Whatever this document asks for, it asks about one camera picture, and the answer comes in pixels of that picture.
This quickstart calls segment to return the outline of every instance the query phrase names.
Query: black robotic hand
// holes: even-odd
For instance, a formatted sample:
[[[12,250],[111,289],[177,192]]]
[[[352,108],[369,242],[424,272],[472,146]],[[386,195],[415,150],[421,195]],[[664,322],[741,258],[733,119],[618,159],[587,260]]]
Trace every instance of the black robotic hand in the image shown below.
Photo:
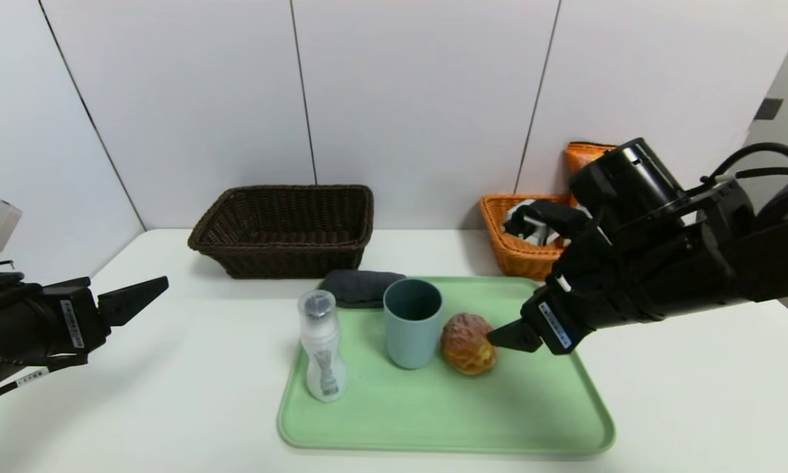
[[[761,150],[788,156],[781,144],[748,146],[683,191],[637,138],[571,180],[589,213],[546,200],[517,210],[571,245],[521,319],[488,334],[491,344],[533,352],[545,342],[552,353],[571,353],[599,328],[788,296],[788,185],[754,215],[736,181],[788,175],[788,168],[726,174]],[[694,222],[686,223],[688,215]]]

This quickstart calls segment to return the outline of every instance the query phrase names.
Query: label sticker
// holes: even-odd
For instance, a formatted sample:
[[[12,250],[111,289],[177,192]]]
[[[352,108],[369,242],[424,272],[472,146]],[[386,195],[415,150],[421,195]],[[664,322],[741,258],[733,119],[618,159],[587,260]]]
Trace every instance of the label sticker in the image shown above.
[[[549,305],[545,302],[539,305],[540,312],[543,312],[543,317],[546,318],[546,321],[549,323],[549,326],[552,327],[554,330],[554,335],[557,335],[557,339],[560,341],[560,344],[563,345],[563,348],[568,348],[572,345],[572,341],[568,338],[566,334],[566,330],[563,329],[563,326],[557,321],[557,318],[554,317],[554,313],[551,311]]]
[[[17,387],[23,386],[23,384],[30,383],[38,378],[44,377],[46,374],[49,374],[49,368],[41,368],[38,371],[35,371],[32,374],[28,374],[20,378],[19,380],[14,381],[17,383]]]
[[[81,338],[81,329],[78,328],[78,320],[76,320],[76,312],[72,309],[72,302],[61,300],[60,310],[64,313],[66,329],[70,331],[70,338],[72,338],[72,346],[84,348],[84,339]]]

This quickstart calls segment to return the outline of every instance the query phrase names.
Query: white table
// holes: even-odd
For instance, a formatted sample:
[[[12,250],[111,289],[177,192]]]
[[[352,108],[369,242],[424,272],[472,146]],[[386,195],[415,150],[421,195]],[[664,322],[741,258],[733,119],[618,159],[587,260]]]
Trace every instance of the white table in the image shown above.
[[[617,430],[602,455],[294,449],[276,416],[295,302],[316,281],[232,281],[187,236],[149,231],[93,279],[97,294],[160,275],[171,288],[115,329],[90,365],[0,399],[0,473],[788,473],[788,311],[776,302],[589,336],[580,354]],[[499,273],[481,231],[376,231],[361,266]]]

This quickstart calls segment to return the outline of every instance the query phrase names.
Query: blue cup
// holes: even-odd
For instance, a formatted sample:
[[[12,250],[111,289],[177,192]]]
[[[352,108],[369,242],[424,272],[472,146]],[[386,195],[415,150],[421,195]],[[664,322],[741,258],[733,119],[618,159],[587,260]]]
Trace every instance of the blue cup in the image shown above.
[[[400,279],[385,290],[382,302],[391,360],[402,368],[423,368],[438,349],[444,305],[441,291],[420,279]]]

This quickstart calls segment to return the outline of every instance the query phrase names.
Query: white bottle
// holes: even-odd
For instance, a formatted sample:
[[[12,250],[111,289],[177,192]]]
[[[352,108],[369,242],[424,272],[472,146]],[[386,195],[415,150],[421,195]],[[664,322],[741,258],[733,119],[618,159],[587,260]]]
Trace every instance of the white bottle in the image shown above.
[[[309,354],[306,384],[319,401],[332,402],[346,389],[346,366],[338,352],[336,298],[325,290],[313,290],[303,294],[297,306],[300,342]]]

